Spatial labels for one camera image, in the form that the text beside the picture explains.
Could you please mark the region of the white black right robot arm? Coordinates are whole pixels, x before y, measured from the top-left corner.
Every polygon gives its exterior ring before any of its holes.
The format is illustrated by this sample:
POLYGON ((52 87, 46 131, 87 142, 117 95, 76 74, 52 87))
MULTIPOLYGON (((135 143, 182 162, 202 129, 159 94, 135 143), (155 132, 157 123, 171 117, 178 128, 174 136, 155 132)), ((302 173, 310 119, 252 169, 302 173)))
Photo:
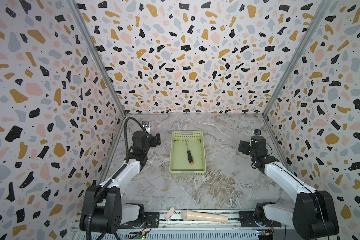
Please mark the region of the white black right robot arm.
POLYGON ((332 195, 294 176, 276 157, 268 154, 267 146, 260 130, 256 130, 250 141, 240 141, 238 151, 250 157, 253 169, 277 183, 291 197, 294 207, 283 208, 275 202, 258 203, 253 214, 255 224, 266 227, 278 222, 294 228, 305 240, 337 235, 340 228, 332 195))

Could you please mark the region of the black orange screwdriver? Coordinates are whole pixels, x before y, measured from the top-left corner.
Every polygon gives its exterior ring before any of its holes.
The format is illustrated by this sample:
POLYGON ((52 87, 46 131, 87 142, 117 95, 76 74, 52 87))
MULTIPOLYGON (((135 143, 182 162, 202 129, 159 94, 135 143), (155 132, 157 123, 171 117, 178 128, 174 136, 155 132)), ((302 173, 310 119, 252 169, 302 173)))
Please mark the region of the black orange screwdriver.
POLYGON ((194 160, 193 160, 193 156, 191 154, 190 148, 189 148, 189 144, 188 144, 188 140, 185 140, 186 143, 186 147, 187 147, 187 156, 188 156, 188 161, 190 163, 190 165, 194 164, 194 160))

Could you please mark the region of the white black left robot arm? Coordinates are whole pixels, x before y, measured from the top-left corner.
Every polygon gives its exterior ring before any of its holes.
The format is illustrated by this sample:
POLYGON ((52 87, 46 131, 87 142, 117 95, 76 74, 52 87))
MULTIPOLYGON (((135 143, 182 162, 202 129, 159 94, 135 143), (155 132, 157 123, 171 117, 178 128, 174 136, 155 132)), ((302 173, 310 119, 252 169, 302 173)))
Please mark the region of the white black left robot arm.
POLYGON ((123 204, 122 192, 147 163, 149 149, 161 144, 161 135, 137 131, 132 141, 129 158, 123 165, 107 180, 89 186, 85 192, 80 230, 86 232, 87 240, 92 238, 93 232, 103 236, 115 234, 122 225, 140 227, 145 222, 144 206, 123 204))

